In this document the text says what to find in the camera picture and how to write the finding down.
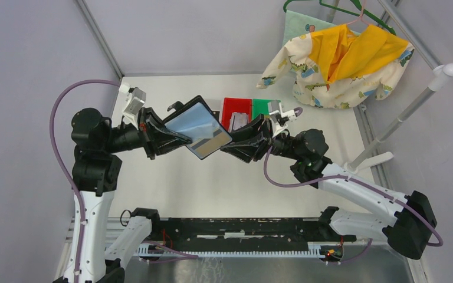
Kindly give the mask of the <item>credit card with magnetic stripe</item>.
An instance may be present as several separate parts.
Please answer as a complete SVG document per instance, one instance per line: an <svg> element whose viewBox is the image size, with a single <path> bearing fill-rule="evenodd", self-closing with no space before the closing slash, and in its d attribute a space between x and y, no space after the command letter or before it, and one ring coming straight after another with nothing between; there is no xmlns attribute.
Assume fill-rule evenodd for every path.
<svg viewBox="0 0 453 283"><path fill-rule="evenodd" d="M222 127L217 127L212 134L212 138L198 139L188 149L202 160L232 141L231 135Z"/></svg>

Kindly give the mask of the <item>black leather card holder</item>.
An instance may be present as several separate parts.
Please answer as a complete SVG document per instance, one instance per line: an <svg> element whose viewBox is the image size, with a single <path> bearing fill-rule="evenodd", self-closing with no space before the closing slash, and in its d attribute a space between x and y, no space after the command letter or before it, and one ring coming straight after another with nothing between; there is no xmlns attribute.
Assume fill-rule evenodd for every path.
<svg viewBox="0 0 453 283"><path fill-rule="evenodd" d="M178 103L174 106L175 111L168 115L163 123L167 129L190 138L192 143L198 139L212 138L212 132L217 127L224 128L202 96L196 96L182 106Z"/></svg>

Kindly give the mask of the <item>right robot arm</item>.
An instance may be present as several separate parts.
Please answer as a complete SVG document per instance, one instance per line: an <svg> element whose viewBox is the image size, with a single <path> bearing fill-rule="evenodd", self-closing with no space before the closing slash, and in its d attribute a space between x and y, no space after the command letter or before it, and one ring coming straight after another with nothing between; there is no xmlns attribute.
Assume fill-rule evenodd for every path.
<svg viewBox="0 0 453 283"><path fill-rule="evenodd" d="M381 187L342 168L326 157L329 149L321 130L310 129L291 136L287 130L276 132L277 123L262 116L231 133L233 140L220 150L245 163L263 161L266 180L274 186L296 188L312 186L365 209L349 212L329 206L320 216L317 233L331 241L338 235L365 237L386 242L397 253L418 260L428 246L440 247L442 236L429 199L414 190L406 195ZM295 183L280 183L269 177L270 156L294 160L290 170Z"/></svg>

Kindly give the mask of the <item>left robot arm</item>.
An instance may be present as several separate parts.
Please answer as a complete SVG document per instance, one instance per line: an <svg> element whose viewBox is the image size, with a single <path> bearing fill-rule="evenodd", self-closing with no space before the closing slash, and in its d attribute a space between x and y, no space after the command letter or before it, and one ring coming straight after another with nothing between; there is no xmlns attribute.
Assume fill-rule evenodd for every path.
<svg viewBox="0 0 453 283"><path fill-rule="evenodd" d="M59 282L123 282L126 267L145 240L163 238L156 209L136 208L123 232L106 246L109 210L122 168L119 152L143 148L147 157L169 153L192 140L165 127L151 108L139 111L136 125L113 127L94 108L77 112L72 121L74 166L67 178L74 191L73 244Z"/></svg>

